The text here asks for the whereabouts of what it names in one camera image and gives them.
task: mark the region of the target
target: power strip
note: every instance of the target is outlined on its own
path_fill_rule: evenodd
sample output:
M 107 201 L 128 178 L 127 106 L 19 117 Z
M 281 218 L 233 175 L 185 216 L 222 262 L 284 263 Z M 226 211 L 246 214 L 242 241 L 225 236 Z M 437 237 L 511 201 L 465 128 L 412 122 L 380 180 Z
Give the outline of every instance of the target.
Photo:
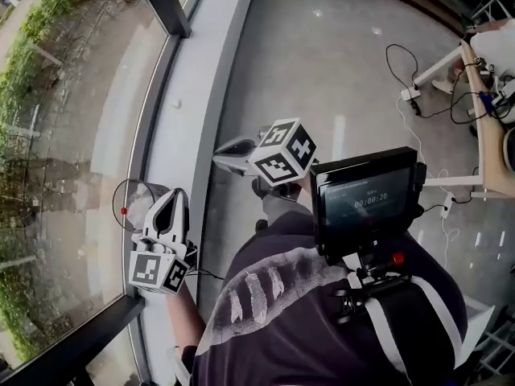
M 449 216 L 449 212 L 451 211 L 452 204 L 454 203 L 452 201 L 453 199 L 454 199 L 454 195 L 448 191 L 447 196 L 445 198 L 445 202 L 443 202 L 443 206 L 445 206 L 445 207 L 442 207 L 442 210 L 440 210 L 440 216 L 443 219 L 446 219 Z
M 410 87 L 410 91 L 408 92 L 406 89 L 401 91 L 401 97 L 404 101 L 410 101 L 416 97 L 420 96 L 420 92 L 414 87 Z

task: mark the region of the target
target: red button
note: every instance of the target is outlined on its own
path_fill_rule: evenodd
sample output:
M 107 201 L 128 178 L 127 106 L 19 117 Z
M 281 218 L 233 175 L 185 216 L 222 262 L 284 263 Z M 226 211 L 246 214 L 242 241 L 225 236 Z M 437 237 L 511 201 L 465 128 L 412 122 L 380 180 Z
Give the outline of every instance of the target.
M 404 255 L 402 252 L 393 254 L 393 264 L 396 266 L 402 266 L 404 264 Z

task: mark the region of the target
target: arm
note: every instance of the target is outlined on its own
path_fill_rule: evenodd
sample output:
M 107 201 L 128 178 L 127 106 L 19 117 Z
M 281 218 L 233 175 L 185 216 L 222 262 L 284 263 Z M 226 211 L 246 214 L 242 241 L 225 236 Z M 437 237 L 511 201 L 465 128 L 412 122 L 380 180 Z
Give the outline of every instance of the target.
M 309 172 L 302 179 L 295 180 L 294 183 L 297 183 L 302 189 L 304 189 L 309 195 L 311 194 L 311 177 Z
M 175 296 L 167 296 L 167 307 L 177 349 L 182 356 L 186 346 L 198 346 L 206 325 L 186 284 Z

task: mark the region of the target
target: floor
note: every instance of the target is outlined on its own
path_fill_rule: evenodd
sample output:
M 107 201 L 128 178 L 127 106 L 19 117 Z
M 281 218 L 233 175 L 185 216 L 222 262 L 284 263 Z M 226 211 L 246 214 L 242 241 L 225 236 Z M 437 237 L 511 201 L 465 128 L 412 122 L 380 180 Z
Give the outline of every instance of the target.
M 398 0 L 253 0 L 233 66 L 218 144 L 254 134 L 279 118 L 301 117 L 321 162 L 397 146 L 418 148 L 395 107 L 402 86 L 389 73 L 385 48 L 391 43 L 408 47 L 417 56 L 421 72 L 458 42 L 448 29 Z M 410 81 L 414 61 L 407 53 L 393 49 L 390 62 L 404 81 Z M 422 87 L 418 104 L 427 115 L 448 107 L 449 100 L 429 84 Z M 463 119 L 466 106 L 460 105 L 457 112 Z M 442 169 L 449 175 L 472 173 L 477 145 L 466 125 L 453 125 L 446 113 L 415 118 L 402 101 L 400 108 L 422 140 L 422 153 L 434 176 Z M 344 141 L 333 147 L 335 119 L 342 119 L 337 116 L 344 116 Z M 468 197 L 466 187 L 449 190 L 458 199 Z M 445 195 L 438 188 L 425 188 L 420 203 L 424 207 L 443 203 Z M 213 169 L 202 267 L 224 276 L 261 218 L 264 214 L 251 191 L 250 178 Z M 464 294 L 486 305 L 515 302 L 509 274 L 515 262 L 515 232 L 509 221 L 513 218 L 512 201 L 475 199 L 455 205 L 444 223 L 446 231 L 459 229 L 447 250 L 447 270 Z M 410 232 L 444 265 L 446 237 L 441 226 L 435 209 L 415 220 Z M 219 290 L 219 281 L 201 278 L 200 311 L 205 318 Z

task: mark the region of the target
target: black t-shirt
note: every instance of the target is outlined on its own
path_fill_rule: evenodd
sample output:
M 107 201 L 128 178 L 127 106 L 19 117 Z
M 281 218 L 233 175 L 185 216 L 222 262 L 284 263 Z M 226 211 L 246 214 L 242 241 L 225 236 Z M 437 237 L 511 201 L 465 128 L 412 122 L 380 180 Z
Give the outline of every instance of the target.
M 428 281 L 464 339 L 467 317 L 452 278 L 408 234 L 382 242 Z M 385 357 L 366 318 L 336 324 L 346 273 L 314 248 L 310 216 L 287 213 L 234 257 L 197 348 L 194 385 L 409 384 Z

